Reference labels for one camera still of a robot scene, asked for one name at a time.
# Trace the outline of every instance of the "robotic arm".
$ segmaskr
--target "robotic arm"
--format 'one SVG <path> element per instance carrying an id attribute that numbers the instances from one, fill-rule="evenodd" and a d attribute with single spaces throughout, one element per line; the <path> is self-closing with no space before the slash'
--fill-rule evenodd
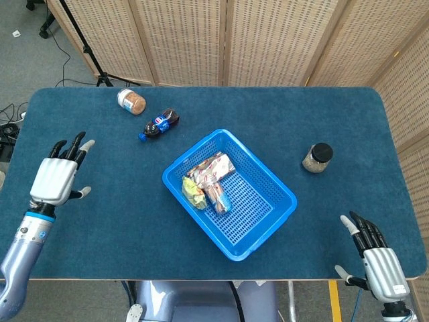
<path id="1" fill-rule="evenodd" d="M 370 290 L 373 296 L 384 304 L 384 310 L 381 312 L 383 321 L 411 321 L 414 314 L 403 302 L 409 295 L 410 288 L 394 250 L 388 248 L 376 225 L 352 211 L 350 216 L 355 224 L 344 215 L 341 216 L 341 221 L 353 237 L 367 279 L 350 275 L 339 265 L 335 266 L 336 272 L 345 280 L 346 285 Z"/>
<path id="2" fill-rule="evenodd" d="M 74 176 L 95 143 L 89 140 L 79 148 L 84 136 L 85 132 L 80 132 L 71 147 L 61 154 L 67 141 L 59 141 L 40 164 L 30 191 L 29 209 L 0 266 L 6 280 L 6 284 L 0 284 L 0 321 L 17 315 L 24 304 L 30 272 L 56 219 L 55 207 L 90 193 L 89 186 L 80 191 L 72 190 Z"/>

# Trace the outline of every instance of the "bottle label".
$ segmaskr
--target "bottle label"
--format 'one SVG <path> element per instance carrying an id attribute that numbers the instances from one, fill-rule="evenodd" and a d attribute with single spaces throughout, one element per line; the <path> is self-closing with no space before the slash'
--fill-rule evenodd
<path id="1" fill-rule="evenodd" d="M 153 123 L 156 125 L 158 129 L 160 129 L 161 133 L 164 133 L 170 128 L 170 124 L 168 124 L 168 120 L 163 116 L 158 116 L 153 120 Z"/>
<path id="2" fill-rule="evenodd" d="M 128 101 L 127 99 L 123 99 L 123 108 L 126 109 L 128 112 L 131 112 L 131 108 L 133 107 L 133 103 L 131 101 Z"/>

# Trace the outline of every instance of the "pepsi bottle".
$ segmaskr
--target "pepsi bottle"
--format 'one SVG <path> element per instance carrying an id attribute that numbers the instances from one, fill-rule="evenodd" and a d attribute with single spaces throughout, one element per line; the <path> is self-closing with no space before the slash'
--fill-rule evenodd
<path id="1" fill-rule="evenodd" d="M 145 130 L 139 134 L 139 139 L 143 142 L 147 138 L 154 138 L 170 129 L 179 122 L 179 115 L 173 109 L 166 109 L 160 116 L 149 122 Z"/>

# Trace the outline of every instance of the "spice jar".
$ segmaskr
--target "spice jar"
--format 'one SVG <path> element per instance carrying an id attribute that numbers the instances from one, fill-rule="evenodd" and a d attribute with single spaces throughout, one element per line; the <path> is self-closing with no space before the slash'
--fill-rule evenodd
<path id="1" fill-rule="evenodd" d="M 329 144 L 317 143 L 310 148 L 302 165 L 310 172 L 319 173 L 326 169 L 333 155 L 334 151 Z"/>
<path id="2" fill-rule="evenodd" d="M 120 106 L 134 115 L 140 114 L 146 107 L 145 99 L 131 89 L 122 89 L 117 95 L 117 100 Z"/>

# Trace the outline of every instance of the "floor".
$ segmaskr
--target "floor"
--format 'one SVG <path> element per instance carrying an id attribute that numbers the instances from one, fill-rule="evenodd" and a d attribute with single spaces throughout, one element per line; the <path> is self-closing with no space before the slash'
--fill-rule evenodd
<path id="1" fill-rule="evenodd" d="M 38 35 L 45 18 L 46 6 L 43 4 L 29 11 L 25 1 L 0 2 L 0 111 L 11 103 L 18 107 L 28 102 L 35 91 L 54 87 L 62 79 L 62 66 L 67 55 L 58 49 L 52 37 L 45 40 Z M 15 30 L 19 30 L 20 37 L 12 36 Z M 56 22 L 51 30 L 59 46 L 70 55 L 65 78 L 94 83 L 86 64 Z M 64 84 L 89 86 L 69 80 Z M 114 84 L 123 86 L 122 82 Z M 26 107 L 26 104 L 22 105 L 19 113 Z M 5 112 L 11 117 L 13 108 Z M 0 119 L 5 117 L 0 112 Z M 19 119 L 17 111 L 13 119 Z M 7 167 L 8 164 L 0 163 L 0 171 L 7 173 Z M 332 321 L 328 282 L 295 282 L 294 288 L 298 321 Z M 345 286 L 343 282 L 338 282 L 338 288 L 342 320 L 350 321 L 358 289 Z M 289 321 L 286 282 L 278 283 L 278 297 L 280 312 L 284 320 Z M 382 308 L 369 292 L 364 292 L 355 321 L 380 321 Z M 127 296 L 120 282 L 36 280 L 29 283 L 25 307 L 14 321 L 125 321 L 126 313 Z"/>

